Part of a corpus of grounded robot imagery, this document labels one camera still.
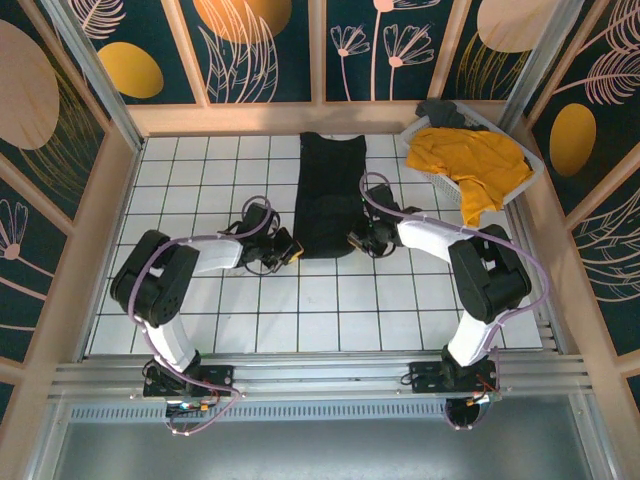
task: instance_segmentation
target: white tiled floor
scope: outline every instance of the white tiled floor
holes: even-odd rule
[[[213,233],[239,219],[253,195],[266,193],[291,231],[299,150],[297,136],[149,140],[109,277],[145,231]],[[456,205],[407,168],[405,154],[397,136],[367,136],[367,168],[389,178],[401,206],[460,224]],[[503,212],[485,214],[488,223],[508,229]],[[461,308],[444,262],[399,248],[375,261],[359,252],[302,260],[266,277],[244,269],[201,274],[191,281],[182,319],[203,354],[440,350]],[[507,324],[495,344],[540,348],[533,314]],[[148,353],[106,291],[87,353]]]

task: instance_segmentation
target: yellow oval shape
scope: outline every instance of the yellow oval shape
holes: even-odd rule
[[[164,87],[162,70],[140,47],[114,42],[102,47],[98,57],[120,93],[134,98],[151,98]]]
[[[563,177],[575,175],[596,142],[596,119],[584,105],[570,103],[558,113],[549,140],[551,165]]]
[[[257,25],[247,14],[245,2],[256,17]],[[213,33],[233,43],[256,43],[263,38],[256,31],[256,26],[260,28],[258,17],[275,37],[289,23],[292,9],[291,0],[193,0],[193,5]]]
[[[25,150],[46,144],[58,124],[56,72],[29,35],[0,20],[0,138]]]
[[[496,52],[532,50],[557,4],[558,0],[483,0],[478,9],[478,36]]]

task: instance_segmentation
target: yellow towel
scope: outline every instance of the yellow towel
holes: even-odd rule
[[[480,225],[485,210],[502,209],[505,195],[533,172],[516,142],[494,132],[456,128],[425,128],[411,141],[407,165],[442,173],[460,187],[465,225]]]

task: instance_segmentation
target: laundry basket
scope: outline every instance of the laundry basket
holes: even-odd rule
[[[492,132],[502,133],[506,135],[506,133],[504,133],[498,127],[496,127],[491,122],[489,122],[489,120],[482,117],[481,115],[478,115],[469,107],[463,105],[460,102],[453,102],[453,103],[456,104],[458,113],[461,113],[465,117],[466,119],[465,126],[484,125]],[[412,123],[411,125],[409,125],[409,127],[407,127],[407,129],[400,134],[400,138],[406,144],[407,147],[410,146],[411,140],[416,135],[416,133],[418,133],[423,128],[427,128],[431,126],[429,122],[430,120],[428,116],[422,117],[417,121],[415,121],[414,123]],[[544,162],[540,160],[538,157],[536,157],[529,150],[524,148],[522,145],[520,145],[519,143],[518,145],[522,149],[522,153],[524,153],[525,162],[527,162],[531,170],[533,170],[533,175],[529,180],[520,184],[518,187],[516,187],[515,190],[513,190],[511,193],[505,196],[504,198],[505,205],[509,203],[511,200],[513,200],[514,198],[516,198],[518,195],[520,195],[522,192],[524,192],[527,188],[529,188],[530,185],[533,185],[533,183],[538,179],[538,177],[540,177],[540,175],[542,175],[542,172],[544,171]],[[421,173],[426,175],[429,181],[438,190],[444,193],[452,201],[460,205],[460,202],[461,202],[460,187],[458,187],[458,184],[456,182],[454,182],[449,177],[443,174],[434,174],[434,173],[425,173],[425,172],[421,172]]]

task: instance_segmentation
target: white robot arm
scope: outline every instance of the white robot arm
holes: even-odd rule
[[[390,255],[393,250],[389,251],[389,245],[392,249],[416,248],[447,262],[453,270],[464,308],[458,329],[442,352],[442,373],[453,388],[457,380],[475,376],[475,367],[471,367],[477,364],[480,368],[486,359],[485,346],[497,331],[497,317],[515,309],[531,292],[527,272],[518,255],[499,243],[425,222],[420,217],[426,213],[415,207],[400,212],[386,184],[368,190],[366,198],[366,219],[356,224],[349,235],[355,247],[374,258]],[[400,221],[400,216],[407,218]],[[498,225],[481,231],[509,240]]]
[[[235,268],[240,262],[242,249],[242,244],[232,239],[201,243],[200,255],[193,273]],[[145,322],[149,338],[160,353],[155,356],[159,364],[165,365],[168,362],[179,372],[184,372],[192,364],[197,353],[184,330],[180,312],[176,313],[168,323],[156,327],[144,318],[138,317],[138,319]]]
[[[398,225],[400,241],[407,248],[416,248],[444,260],[451,265],[449,247],[461,240],[469,240],[463,235],[420,220],[403,220]],[[447,346],[449,354],[461,367],[468,367],[486,355],[483,345],[494,327],[494,322],[486,323],[464,311],[455,335]]]
[[[257,203],[248,207],[242,221],[234,223],[223,233],[226,236],[207,241],[198,239],[198,250],[188,242],[166,248],[154,261],[151,271],[144,275],[134,302],[136,320],[143,323],[157,350],[155,361],[156,370],[162,377],[160,383],[186,394],[192,393],[190,385],[171,372],[179,372],[195,380],[200,380],[203,374],[200,355],[187,337],[180,318],[180,307],[192,276],[217,269],[243,267],[253,261],[260,261],[267,269],[276,271],[294,261],[303,251],[289,232],[280,228],[277,212]],[[169,240],[161,232],[149,230],[116,274],[110,294],[125,312],[133,286],[145,264]]]

